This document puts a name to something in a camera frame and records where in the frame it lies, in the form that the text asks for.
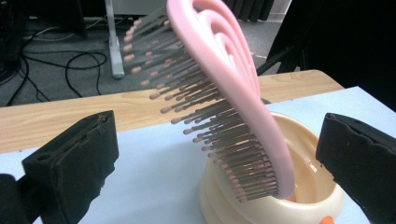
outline table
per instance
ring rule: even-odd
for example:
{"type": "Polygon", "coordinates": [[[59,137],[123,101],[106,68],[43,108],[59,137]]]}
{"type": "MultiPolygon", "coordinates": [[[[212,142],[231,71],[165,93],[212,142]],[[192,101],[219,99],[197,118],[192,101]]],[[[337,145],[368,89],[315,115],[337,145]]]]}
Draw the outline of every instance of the table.
{"type": "MultiPolygon", "coordinates": [[[[274,103],[342,90],[318,70],[259,77],[262,97],[274,103]]],[[[162,115],[163,98],[150,100],[155,90],[132,91],[33,105],[0,108],[0,153],[41,147],[80,119],[113,110],[117,131],[168,122],[175,113],[162,115]]],[[[189,114],[191,109],[180,112],[189,114]]]]}

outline pink hairbrush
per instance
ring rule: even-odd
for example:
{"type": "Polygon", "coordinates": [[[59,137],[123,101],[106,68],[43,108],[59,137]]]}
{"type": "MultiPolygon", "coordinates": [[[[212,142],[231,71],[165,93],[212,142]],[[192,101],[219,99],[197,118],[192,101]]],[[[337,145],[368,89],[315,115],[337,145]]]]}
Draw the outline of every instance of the pink hairbrush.
{"type": "Polygon", "coordinates": [[[141,84],[161,81],[150,98],[166,94],[166,100],[176,99],[162,113],[215,102],[172,123],[197,123],[184,133],[201,131],[193,142],[205,142],[203,150],[211,151],[208,156],[230,178],[239,202],[293,193],[289,150],[262,103],[248,44],[223,2],[168,0],[166,7],[136,21],[125,42],[125,62],[143,58],[132,69],[148,74],[141,84]],[[136,49],[160,33],[168,37],[136,49]]]}

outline floor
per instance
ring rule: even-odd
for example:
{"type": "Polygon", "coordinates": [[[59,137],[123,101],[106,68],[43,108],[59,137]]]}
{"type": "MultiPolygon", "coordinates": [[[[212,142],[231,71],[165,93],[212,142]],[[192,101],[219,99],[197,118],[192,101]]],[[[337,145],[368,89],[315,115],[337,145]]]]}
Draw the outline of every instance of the floor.
{"type": "MultiPolygon", "coordinates": [[[[132,75],[125,67],[126,76],[114,79],[108,53],[108,30],[105,21],[87,21],[90,24],[88,39],[57,30],[48,30],[49,25],[31,21],[26,31],[27,38],[34,31],[42,31],[24,49],[28,57],[21,61],[22,71],[13,78],[0,83],[0,106],[10,99],[23,82],[28,65],[29,79],[13,98],[11,105],[35,104],[98,94],[139,91],[142,77],[132,75]]],[[[129,20],[118,21],[120,41],[125,30],[132,24],[129,20]]],[[[280,27],[280,22],[243,22],[240,26],[256,66],[265,62],[271,45],[280,27]]],[[[274,74],[276,66],[265,74],[274,74]]]]}

